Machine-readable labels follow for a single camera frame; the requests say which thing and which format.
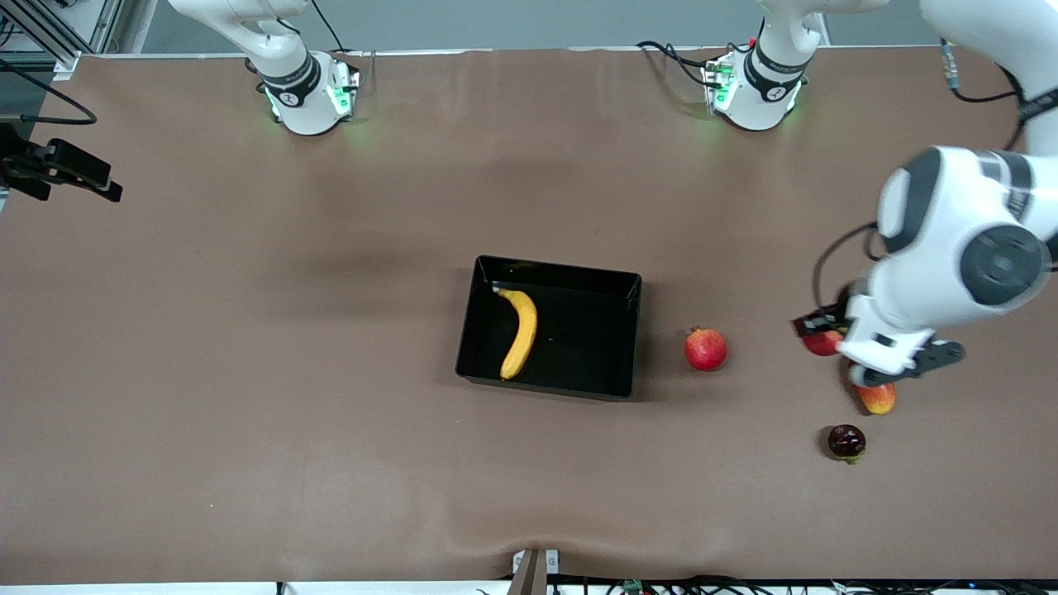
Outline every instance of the yellow banana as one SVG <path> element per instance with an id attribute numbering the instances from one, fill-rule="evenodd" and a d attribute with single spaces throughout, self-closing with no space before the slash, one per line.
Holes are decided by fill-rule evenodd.
<path id="1" fill-rule="evenodd" d="M 498 287 L 493 287 L 492 290 L 510 302 L 514 306 L 514 311 L 518 313 L 518 333 L 514 336 L 511 349 L 504 358 L 504 365 L 499 366 L 499 377 L 510 380 L 522 372 L 522 366 L 529 359 L 529 349 L 532 348 L 532 342 L 536 338 L 536 305 L 524 291 L 511 291 Z"/>

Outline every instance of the black cable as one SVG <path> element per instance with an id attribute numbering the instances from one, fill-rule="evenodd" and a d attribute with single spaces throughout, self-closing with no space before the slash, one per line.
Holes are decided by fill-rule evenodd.
<path id="1" fill-rule="evenodd" d="M 284 29 L 287 29 L 287 30 L 290 30 L 290 31 L 293 31 L 293 32 L 294 32 L 294 33 L 296 33 L 297 35 L 300 35 L 300 34 L 302 34 L 302 32 L 300 32 L 300 31 L 297 31 L 296 29 L 294 29 L 294 25 L 290 24 L 289 22 L 285 22 L 285 21 L 284 21 L 282 19 L 275 19 L 275 22 L 277 22 L 277 23 L 281 24 L 281 25 L 284 26 Z"/>
<path id="2" fill-rule="evenodd" d="M 1005 100 L 1007 97 L 1021 97 L 1021 86 L 1017 84 L 1010 73 L 1003 67 L 999 68 L 1004 74 L 1006 74 L 1007 79 L 1010 82 L 1010 86 L 1014 88 L 1013 91 L 997 93 L 995 95 L 988 95 L 987 97 L 970 97 L 964 95 L 962 91 L 959 90 L 959 71 L 957 66 L 955 65 L 955 55 L 951 52 L 951 47 L 948 43 L 948 40 L 944 37 L 941 38 L 941 52 L 945 56 L 945 77 L 948 79 L 948 90 L 951 91 L 951 94 L 956 98 L 968 104 L 987 104 L 990 102 Z"/>
<path id="3" fill-rule="evenodd" d="M 1014 150 L 1014 146 L 1018 144 L 1021 140 L 1021 133 L 1025 131 L 1025 123 L 1018 121 L 1018 125 L 1014 128 L 1014 134 L 1010 136 L 1010 140 L 1003 145 L 1003 150 Z"/>
<path id="4" fill-rule="evenodd" d="M 834 240 L 834 244 L 828 246 L 826 250 L 824 250 L 823 253 L 819 255 L 819 258 L 816 259 L 816 265 L 811 268 L 811 300 L 813 302 L 815 302 L 817 308 L 823 309 L 823 292 L 822 289 L 820 288 L 820 285 L 822 284 L 823 266 L 826 265 L 826 260 L 829 259 L 829 257 L 835 252 L 837 252 L 838 249 L 841 248 L 846 241 L 865 231 L 876 229 L 877 227 L 878 223 L 876 221 L 871 221 L 870 223 L 863 223 L 862 226 L 852 231 L 845 232 L 844 235 Z"/>
<path id="5" fill-rule="evenodd" d="M 35 86 L 43 89 L 44 91 L 47 91 L 47 92 L 55 95 L 56 97 L 62 100 L 63 102 L 70 104 L 75 109 L 77 109 L 77 111 L 84 113 L 87 116 L 87 118 L 85 118 L 85 120 L 73 120 L 73 119 L 70 119 L 70 118 L 44 118 L 44 116 L 41 116 L 41 115 L 26 115 L 26 114 L 23 113 L 23 114 L 21 114 L 21 115 L 18 116 L 18 119 L 20 121 L 22 121 L 22 122 L 38 122 L 40 124 L 63 124 L 63 125 L 69 125 L 69 126 L 85 126 L 85 125 L 88 125 L 88 124 L 95 124 L 96 122 L 99 121 L 99 119 L 96 118 L 95 114 L 92 113 L 91 110 L 89 110 L 87 107 L 85 107 L 85 106 L 78 104 L 77 102 L 75 102 L 74 100 L 70 98 L 70 96 L 67 95 L 66 93 L 63 93 L 61 91 L 56 91 L 55 89 L 52 88 L 51 85 L 45 85 L 44 83 L 41 83 L 41 82 L 37 80 L 36 78 L 30 76 L 29 73 L 26 73 L 24 70 L 22 70 L 22 69 L 18 68 L 17 66 L 8 62 L 7 60 L 5 60 L 3 58 L 0 58 L 0 67 L 3 68 L 4 72 L 5 71 L 14 72 L 15 74 L 17 74 L 20 77 L 24 78 L 29 83 L 32 83 L 33 85 L 35 85 Z"/>
<path id="6" fill-rule="evenodd" d="M 333 37 L 334 42 L 338 43 L 338 49 L 334 51 L 348 52 L 349 50 L 346 49 L 345 43 L 342 43 L 342 40 L 339 39 L 338 34 L 334 33 L 334 28 L 330 25 L 330 21 L 327 20 L 327 17 L 324 16 L 324 12 L 320 10 L 320 4 L 316 4 L 316 0 L 312 0 L 312 7 L 316 10 L 316 14 L 320 15 L 320 20 L 324 21 L 324 24 L 327 25 L 327 31 L 331 32 L 331 37 Z"/>
<path id="7" fill-rule="evenodd" d="M 871 231 L 863 236 L 863 254 L 872 262 L 877 263 L 881 260 L 881 256 L 874 253 L 871 248 L 874 246 L 874 238 L 878 235 L 878 227 L 875 226 Z"/>
<path id="8" fill-rule="evenodd" d="M 680 62 L 683 62 L 687 66 L 691 66 L 691 67 L 695 67 L 695 68 L 701 68 L 701 67 L 706 66 L 706 61 L 692 60 L 691 58 L 685 58 L 683 56 L 680 56 L 678 53 L 676 53 L 676 49 L 672 47 L 672 43 L 669 43 L 667 46 L 662 46 L 662 44 L 658 43 L 657 41 L 650 41 L 650 40 L 647 40 L 647 41 L 640 41 L 639 43 L 636 43 L 636 48 L 639 48 L 639 49 L 642 49 L 642 48 L 654 48 L 654 49 L 660 51 L 662 54 L 669 56 L 670 58 L 672 58 L 674 60 L 678 60 Z"/>
<path id="9" fill-rule="evenodd" d="M 1018 96 L 1018 93 L 1016 91 L 1007 91 L 1006 93 L 999 93 L 998 95 L 989 95 L 987 97 L 968 97 L 964 95 L 959 89 L 951 89 L 951 94 L 955 95 L 956 97 L 968 104 L 987 104 L 989 102 L 998 102 L 1000 100 L 1005 100 L 1007 97 Z"/>
<path id="10" fill-rule="evenodd" d="M 687 68 L 688 66 L 692 66 L 692 67 L 695 67 L 695 68 L 701 68 L 706 62 L 699 62 L 699 61 L 692 60 L 690 58 L 685 58 L 683 56 L 680 56 L 679 53 L 676 52 L 676 49 L 672 47 L 672 43 L 667 43 L 664 46 L 661 46 L 657 41 L 640 41 L 639 43 L 636 43 L 636 47 L 640 48 L 640 49 L 643 49 L 643 48 L 658 48 L 658 49 L 661 50 L 662 54 L 664 54 L 669 58 L 672 58 L 672 59 L 676 60 L 676 64 L 679 65 L 679 68 L 681 68 L 683 70 L 683 73 L 687 74 L 687 76 L 691 80 L 694 80 L 695 83 L 697 83 L 698 85 L 701 85 L 703 87 L 709 87 L 710 89 L 719 89 L 720 88 L 720 85 L 718 85 L 716 83 L 707 83 L 707 82 L 703 80 L 701 78 L 698 78 L 693 72 L 691 72 L 690 69 Z"/>

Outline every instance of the robotic arm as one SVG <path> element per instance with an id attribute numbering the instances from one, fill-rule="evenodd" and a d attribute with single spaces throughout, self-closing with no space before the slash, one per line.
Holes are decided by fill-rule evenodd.
<path id="1" fill-rule="evenodd" d="M 748 130 L 766 130 L 794 109 L 801 79 L 822 41 L 823 13 L 865 13 L 889 0 L 756 0 L 764 22 L 756 43 L 703 68 L 711 113 Z"/>
<path id="2" fill-rule="evenodd" d="M 933 147 L 890 177 L 878 204 L 888 254 L 838 302 L 794 321 L 844 336 L 854 383 L 874 386 L 963 358 L 936 330 L 1009 313 L 1038 295 L 1058 257 L 1058 5 L 923 0 L 945 37 L 1019 82 L 1032 155 Z"/>
<path id="3" fill-rule="evenodd" d="M 320 134 L 352 116 L 360 73 L 324 52 L 310 52 L 281 19 L 308 0 L 169 0 L 244 52 L 264 83 L 276 120 L 298 134 Z"/>

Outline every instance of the black tray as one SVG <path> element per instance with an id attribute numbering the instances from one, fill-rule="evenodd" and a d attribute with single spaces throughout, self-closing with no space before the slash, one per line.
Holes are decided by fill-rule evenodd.
<path id="1" fill-rule="evenodd" d="M 636 273 L 478 256 L 456 374 L 478 384 L 544 393 L 632 397 L 643 280 Z M 499 366 L 518 328 L 493 286 L 525 291 L 536 305 L 536 339 L 513 380 Z"/>

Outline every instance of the brown table surface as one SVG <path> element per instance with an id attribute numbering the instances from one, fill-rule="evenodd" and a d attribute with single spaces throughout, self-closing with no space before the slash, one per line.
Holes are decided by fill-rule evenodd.
<path id="1" fill-rule="evenodd" d="M 381 57 L 355 124 L 298 138 L 241 60 L 84 59 L 61 89 L 99 124 L 35 138 L 125 199 L 0 216 L 0 581 L 491 578 L 531 544 L 570 574 L 1058 575 L 1058 291 L 946 332 L 967 361 L 876 418 L 788 323 L 894 168 L 1000 146 L 1014 107 L 954 101 L 935 49 L 811 76 L 750 133 L 657 53 Z M 479 254 L 641 273 L 637 402 L 458 378 Z M 723 371 L 683 361 L 695 324 Z M 841 422 L 855 467 L 820 449 Z"/>

